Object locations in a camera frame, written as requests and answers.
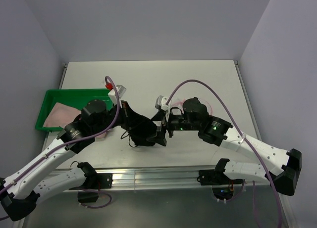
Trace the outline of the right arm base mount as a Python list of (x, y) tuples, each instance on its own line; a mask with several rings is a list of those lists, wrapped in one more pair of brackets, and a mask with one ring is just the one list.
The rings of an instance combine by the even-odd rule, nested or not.
[(199, 170), (196, 181), (201, 186), (216, 186), (212, 188), (213, 196), (217, 202), (226, 203), (239, 196), (245, 189), (245, 181), (242, 179), (230, 179), (221, 172), (215, 170)]

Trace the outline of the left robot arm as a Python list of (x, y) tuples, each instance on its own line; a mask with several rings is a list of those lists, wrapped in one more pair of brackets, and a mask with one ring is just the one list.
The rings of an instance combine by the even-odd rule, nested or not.
[(48, 178), (60, 164), (79, 154), (95, 138), (116, 126), (126, 125), (129, 105), (121, 101), (107, 110), (101, 100), (90, 101), (36, 158), (18, 172), (0, 181), (0, 203), (12, 221), (32, 213), (36, 206), (71, 188), (92, 188), (97, 184), (96, 170), (88, 162)]

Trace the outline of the black bra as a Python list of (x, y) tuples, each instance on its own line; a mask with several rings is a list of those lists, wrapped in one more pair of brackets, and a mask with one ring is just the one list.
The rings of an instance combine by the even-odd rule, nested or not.
[(150, 147), (155, 145), (155, 143), (147, 141), (147, 138), (153, 135), (157, 129), (157, 126), (149, 118), (135, 112), (132, 119), (125, 119), (122, 109), (120, 114), (123, 118), (120, 126), (129, 133), (135, 146)]

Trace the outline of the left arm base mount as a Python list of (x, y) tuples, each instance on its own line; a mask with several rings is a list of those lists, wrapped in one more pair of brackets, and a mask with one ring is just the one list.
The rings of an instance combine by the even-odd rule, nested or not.
[[(96, 173), (93, 176), (87, 177), (81, 186), (74, 187), (77, 190), (77, 200), (80, 206), (89, 209), (99, 209), (108, 206), (112, 202), (112, 196), (103, 189), (111, 188), (112, 173)], [(100, 206), (91, 206), (88, 203), (95, 203), (102, 195), (108, 197), (108, 202)]]

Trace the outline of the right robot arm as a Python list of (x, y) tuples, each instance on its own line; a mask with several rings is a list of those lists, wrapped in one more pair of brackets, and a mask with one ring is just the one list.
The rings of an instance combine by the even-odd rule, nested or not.
[(252, 163), (235, 162), (222, 158), (215, 168), (200, 172), (201, 185), (241, 183), (242, 180), (272, 182), (278, 193), (293, 196), (302, 169), (302, 154), (296, 149), (284, 150), (268, 145), (249, 136), (230, 122), (208, 113), (207, 107), (194, 97), (186, 100), (179, 115), (172, 114), (167, 98), (156, 100), (157, 114), (152, 118), (159, 122), (156, 132), (147, 141), (166, 146), (166, 136), (175, 131), (197, 131), (202, 141), (229, 149), (251, 159)]

